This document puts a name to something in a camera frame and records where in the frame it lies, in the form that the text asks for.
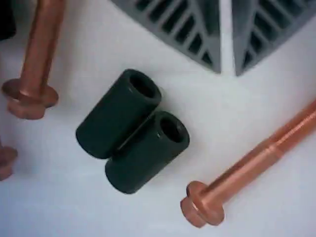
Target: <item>bolt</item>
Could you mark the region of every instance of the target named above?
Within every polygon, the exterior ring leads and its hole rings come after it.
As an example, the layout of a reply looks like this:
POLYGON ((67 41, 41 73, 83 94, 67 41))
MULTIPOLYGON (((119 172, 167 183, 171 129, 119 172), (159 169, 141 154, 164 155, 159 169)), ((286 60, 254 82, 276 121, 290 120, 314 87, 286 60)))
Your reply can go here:
POLYGON ((13 163, 17 158, 17 151, 11 147, 3 147, 0 142, 0 181, 13 174, 13 163))
POLYGON ((187 197, 181 201, 184 216, 198 228, 206 223, 219 225, 224 220, 224 203, 315 130, 316 100, 209 186, 191 182, 187 186, 187 197))
POLYGON ((41 119, 58 101, 47 85, 66 0, 38 0, 20 79, 2 86, 8 110, 21 119, 41 119))

